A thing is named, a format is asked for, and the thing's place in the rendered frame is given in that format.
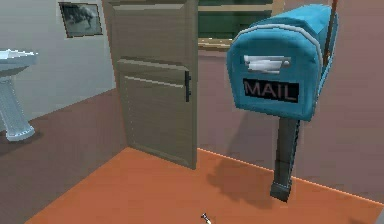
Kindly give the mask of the grey-brown room door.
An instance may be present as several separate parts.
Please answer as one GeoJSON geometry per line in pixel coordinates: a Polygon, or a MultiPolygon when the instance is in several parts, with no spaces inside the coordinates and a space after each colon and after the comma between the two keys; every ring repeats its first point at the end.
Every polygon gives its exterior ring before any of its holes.
{"type": "Polygon", "coordinates": [[[127,145],[194,170],[198,0],[101,1],[127,145]]]}

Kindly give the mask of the dark framed wall picture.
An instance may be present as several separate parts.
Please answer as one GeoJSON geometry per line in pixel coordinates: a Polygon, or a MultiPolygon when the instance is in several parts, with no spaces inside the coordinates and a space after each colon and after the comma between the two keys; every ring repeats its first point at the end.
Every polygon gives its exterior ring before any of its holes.
{"type": "Polygon", "coordinates": [[[68,38],[102,35],[97,4],[59,2],[68,38]]]}

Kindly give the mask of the blue mailbox on grey post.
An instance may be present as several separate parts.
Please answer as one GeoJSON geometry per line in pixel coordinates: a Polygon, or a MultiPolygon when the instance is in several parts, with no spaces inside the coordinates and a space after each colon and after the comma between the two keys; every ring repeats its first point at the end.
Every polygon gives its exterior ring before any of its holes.
{"type": "Polygon", "coordinates": [[[279,118],[270,195],[283,202],[291,192],[300,123],[312,119],[332,67],[337,4],[303,5],[255,22],[227,52],[235,106],[279,118]]]}

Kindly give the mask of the white pedestal sink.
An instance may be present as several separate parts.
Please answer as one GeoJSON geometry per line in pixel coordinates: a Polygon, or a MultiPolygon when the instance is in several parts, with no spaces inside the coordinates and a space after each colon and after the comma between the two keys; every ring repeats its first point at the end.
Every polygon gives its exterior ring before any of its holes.
{"type": "Polygon", "coordinates": [[[19,50],[0,50],[0,117],[8,141],[17,142],[34,135],[17,100],[12,77],[36,63],[38,54],[19,50]]]}

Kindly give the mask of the wooden framed window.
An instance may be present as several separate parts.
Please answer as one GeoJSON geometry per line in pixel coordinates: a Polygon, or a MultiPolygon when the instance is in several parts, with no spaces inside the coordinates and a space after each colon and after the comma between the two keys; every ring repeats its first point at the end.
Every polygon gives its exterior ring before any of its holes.
{"type": "Polygon", "coordinates": [[[285,0],[199,0],[198,46],[226,51],[241,30],[282,13],[284,7],[285,0]]]}

